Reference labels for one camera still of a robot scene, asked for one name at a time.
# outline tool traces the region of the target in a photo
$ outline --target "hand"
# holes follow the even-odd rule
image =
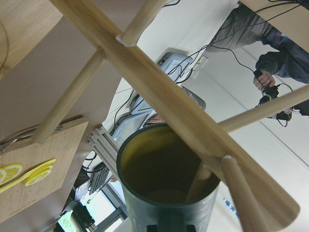
[[[144,124],[144,127],[148,127],[149,125],[156,124],[156,123],[164,123],[165,120],[160,117],[160,115],[157,115],[156,117],[152,118],[151,120],[147,121]]]
[[[254,77],[253,84],[258,88],[258,90],[263,90],[263,87],[273,87],[275,85],[275,79],[267,72],[261,71],[263,75],[258,78]]]

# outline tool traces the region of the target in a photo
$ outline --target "electrical wire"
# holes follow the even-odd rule
[[[192,73],[193,73],[193,68],[190,70],[190,73],[188,74],[188,76],[184,80],[176,82],[176,84],[181,84],[181,83],[187,81],[190,78]]]
[[[243,67],[249,69],[252,73],[254,73],[253,69],[251,69],[251,68],[249,68],[248,66],[246,66],[246,65],[244,65],[244,64],[242,64],[242,63],[240,63],[240,61],[237,59],[237,56],[235,55],[235,52],[233,52],[231,49],[229,49],[229,48],[224,48],[224,47],[216,47],[216,46],[214,46],[214,45],[211,45],[211,46],[212,46],[212,47],[215,47],[215,48],[224,49],[224,50],[228,50],[228,51],[232,52],[238,64],[240,64],[241,66],[243,66]]]
[[[290,90],[291,90],[291,92],[293,92],[292,88],[291,88],[288,84],[286,84],[286,83],[281,83],[281,84],[277,85],[277,87],[279,87],[279,86],[281,86],[281,85],[285,85],[285,86],[289,87]]]
[[[264,10],[264,9],[268,9],[268,8],[271,8],[271,7],[275,7],[275,6],[277,6],[277,5],[265,7],[265,8],[263,8],[263,9],[258,10],[258,12],[261,11],[261,10]],[[228,35],[227,37],[225,37],[225,38],[223,38],[223,39],[220,39],[220,40],[215,41],[215,42],[213,42],[213,43],[204,45],[204,46],[202,46],[198,51],[196,51],[196,52],[194,52],[193,54],[189,55],[189,56],[188,56],[187,58],[185,58],[182,62],[180,62],[180,63],[178,64],[178,66],[181,65],[183,62],[185,62],[189,57],[194,56],[195,54],[197,54],[197,56],[196,56],[196,58],[197,58],[198,55],[199,55],[199,53],[200,53],[202,50],[206,49],[208,46],[211,46],[211,45],[213,45],[213,44],[215,44],[215,43],[217,43],[217,42],[223,41],[223,40],[225,40],[225,39],[227,39],[227,38],[233,36],[233,35],[236,34],[237,32],[241,31],[242,29],[245,29],[245,28],[248,28],[248,27],[253,27],[253,26],[257,26],[257,25],[266,23],[266,22],[268,22],[269,20],[272,20],[272,19],[274,19],[274,18],[276,18],[276,17],[278,17],[278,16],[280,16],[280,15],[282,15],[282,14],[285,14],[285,13],[287,13],[287,12],[289,12],[289,11],[295,9],[296,7],[293,7],[293,8],[291,8],[291,9],[285,11],[285,12],[282,12],[282,13],[280,13],[280,14],[274,16],[274,17],[271,17],[270,19],[265,20],[264,22],[256,23],[256,24],[252,24],[252,25],[248,25],[248,26],[242,27],[242,28],[238,29],[237,31],[234,31],[232,34]],[[168,74],[171,74],[172,72],[174,72],[174,71],[176,70],[176,68],[177,68],[177,66],[174,67],[174,69],[172,69]]]
[[[85,160],[87,160],[87,161],[92,161],[92,160],[94,160],[96,157],[97,157],[97,154],[95,153],[94,157],[92,157],[92,158],[90,158],[90,159],[85,159]]]
[[[116,116],[117,116],[118,112],[121,110],[121,108],[122,108],[122,107],[124,107],[124,105],[125,105],[125,104],[127,104],[127,103],[128,103],[128,101],[129,101],[129,100],[130,100],[130,98],[132,97],[133,92],[134,92],[134,89],[132,89],[131,94],[130,94],[130,96],[129,96],[128,100],[126,100],[126,102],[125,102],[125,103],[123,103],[123,105],[122,105],[122,106],[120,106],[120,108],[117,110],[117,112],[116,112],[116,114],[115,114],[115,117],[114,117],[114,127],[113,127],[113,131],[115,131],[115,127],[116,127]]]
[[[180,2],[180,0],[178,0],[176,3],[167,4],[167,5],[163,6],[162,8],[168,7],[168,6],[175,6],[175,5],[177,5],[179,2]]]
[[[236,22],[241,21],[241,20],[243,20],[243,19],[249,17],[249,16],[252,15],[252,14],[259,13],[260,11],[263,11],[263,10],[266,10],[266,9],[269,9],[269,8],[272,8],[272,7],[276,7],[276,6],[281,6],[281,5],[286,5],[286,4],[296,4],[296,3],[297,3],[297,2],[294,2],[294,1],[283,2],[283,3],[278,3],[278,4],[275,4],[275,5],[271,5],[271,6],[267,6],[267,7],[261,8],[261,9],[259,9],[259,10],[257,10],[257,11],[252,11],[251,13],[245,15],[244,17],[241,17],[241,18],[239,18],[238,20],[234,21],[233,23],[230,23],[230,24],[226,25],[224,28],[220,28],[220,29],[218,30],[218,32],[224,30],[224,29],[227,28],[227,27],[230,27],[230,26],[234,25]]]
[[[87,170],[84,169],[85,166],[82,165],[82,167],[83,167],[83,170],[84,170],[86,173],[99,173],[99,172],[101,172],[101,171],[105,168],[105,166],[104,166],[103,168],[101,168],[101,169],[99,169],[99,170],[96,170],[96,171],[87,171]]]
[[[180,0],[178,0],[178,2],[176,2],[176,3],[174,3],[174,4],[165,5],[164,7],[166,7],[166,6],[171,6],[171,5],[176,5],[176,4],[178,4],[179,2],[180,2]],[[265,10],[265,9],[269,9],[269,8],[271,8],[271,7],[276,7],[276,6],[284,5],[284,4],[292,4],[292,3],[296,3],[296,2],[280,3],[280,4],[276,4],[276,5],[264,7],[264,8],[262,8],[262,9],[256,11],[256,12],[253,12],[253,13],[257,13],[257,12],[259,12],[259,11],[262,11],[262,10]],[[295,9],[295,8],[297,8],[297,7],[299,7],[299,6],[300,6],[300,3],[298,3],[298,5],[297,5],[296,7],[293,7],[293,8],[291,8],[291,9],[285,11],[285,12],[282,12],[282,13],[280,13],[280,14],[274,16],[274,17],[271,17],[270,19],[265,20],[264,22],[245,26],[245,27],[243,27],[243,28],[238,29],[237,31],[234,31],[232,34],[230,34],[229,36],[227,36],[227,37],[225,37],[225,38],[223,38],[223,39],[221,39],[221,40],[218,40],[218,41],[215,41],[215,42],[213,42],[213,43],[210,43],[210,44],[207,44],[207,45],[202,46],[198,51],[194,52],[193,54],[191,54],[191,55],[189,55],[188,57],[186,57],[183,61],[181,61],[176,67],[174,67],[171,71],[169,71],[169,73],[167,73],[167,75],[170,75],[170,74],[174,73],[174,72],[177,70],[178,67],[182,68],[182,67],[181,67],[181,64],[182,64],[182,63],[184,63],[188,58],[190,58],[190,57],[194,56],[195,54],[197,54],[197,56],[196,56],[196,57],[194,58],[194,60],[192,61],[192,63],[193,63],[193,62],[196,60],[196,58],[198,57],[199,53],[200,53],[202,50],[206,49],[208,46],[212,46],[213,44],[215,44],[215,43],[217,43],[217,42],[223,41],[223,40],[225,40],[225,39],[227,39],[227,38],[233,36],[234,34],[236,34],[237,32],[239,32],[239,31],[242,30],[242,29],[245,29],[245,28],[248,28],[248,27],[253,27],[253,26],[257,26],[257,25],[266,23],[266,22],[268,22],[269,20],[272,20],[272,19],[274,19],[274,18],[276,18],[276,17],[278,17],[278,16],[280,16],[280,15],[283,15],[283,14],[285,14],[285,13],[287,13],[287,12],[289,12],[289,11],[291,11],[291,10],[293,10],[293,9]],[[226,50],[231,51],[231,52],[233,53],[233,55],[234,55],[236,61],[237,61],[241,66],[243,66],[243,67],[249,69],[250,71],[254,72],[251,68],[249,68],[249,67],[247,67],[247,66],[241,64],[241,63],[238,61],[238,59],[237,59],[235,53],[234,53],[231,49],[228,49],[228,48],[221,48],[221,49],[226,49]],[[118,109],[118,111],[116,112],[115,117],[114,117],[114,127],[113,127],[113,131],[115,130],[115,125],[116,125],[116,115],[117,115],[117,113],[119,112],[119,110],[129,101],[129,99],[128,99],[128,100]]]
[[[287,127],[288,126],[288,121],[285,121],[285,125],[283,125],[279,119],[277,119],[277,121],[280,123],[280,125],[282,125],[283,127]]]

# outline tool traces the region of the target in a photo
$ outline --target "toy lemon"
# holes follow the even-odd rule
[[[4,184],[17,177],[23,170],[23,166],[20,163],[11,163],[2,167],[2,169],[6,172],[6,176],[0,184]]]
[[[0,168],[0,184],[3,182],[5,177],[6,177],[6,171],[4,171],[2,168]]]
[[[40,180],[43,180],[45,177],[47,177],[50,174],[51,171],[52,170],[50,168],[45,168],[43,170],[34,172],[32,175],[30,175],[26,179],[25,185],[26,186],[33,185],[39,182]]]

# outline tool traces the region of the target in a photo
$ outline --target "cup rim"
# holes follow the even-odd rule
[[[124,142],[123,144],[121,145],[121,147],[119,148],[119,151],[117,153],[117,160],[116,160],[116,168],[117,168],[117,172],[118,172],[118,176],[119,176],[119,179],[120,179],[120,182],[122,183],[122,185],[125,186],[125,188],[131,193],[133,194],[135,197],[138,197],[140,199],[142,199],[143,201],[145,202],[148,202],[148,203],[151,203],[151,204],[157,204],[159,206],[170,206],[170,207],[181,207],[181,206],[185,206],[185,205],[190,205],[190,204],[193,204],[193,203],[197,203],[201,200],[203,200],[204,198],[206,198],[207,196],[209,196],[212,192],[214,192],[214,190],[219,186],[219,183],[220,183],[220,179],[214,174],[212,173],[210,178],[216,178],[216,181],[214,181],[213,183],[213,186],[211,188],[209,188],[205,194],[203,194],[202,196],[194,199],[193,201],[190,201],[190,202],[183,202],[183,203],[176,203],[176,204],[168,204],[168,203],[161,203],[161,202],[156,202],[156,201],[152,201],[152,200],[149,200],[145,197],[143,197],[142,195],[140,195],[138,192],[136,192],[133,188],[131,188],[131,186],[126,182],[125,178],[122,176],[122,172],[120,170],[120,160],[121,160],[121,154],[123,153],[126,145],[128,143],[130,143],[130,141],[137,135],[147,131],[147,130],[151,130],[152,128],[160,128],[160,127],[169,127],[168,124],[166,123],[157,123],[157,124],[153,124],[153,125],[150,125],[148,127],[145,127],[145,128],[142,128],[136,132],[134,132],[133,134],[131,134]]]

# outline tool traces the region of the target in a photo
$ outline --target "metal bracket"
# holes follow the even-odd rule
[[[107,130],[102,125],[99,128],[94,129],[88,143],[109,168],[112,174],[119,179],[116,167],[119,145],[114,142]]]

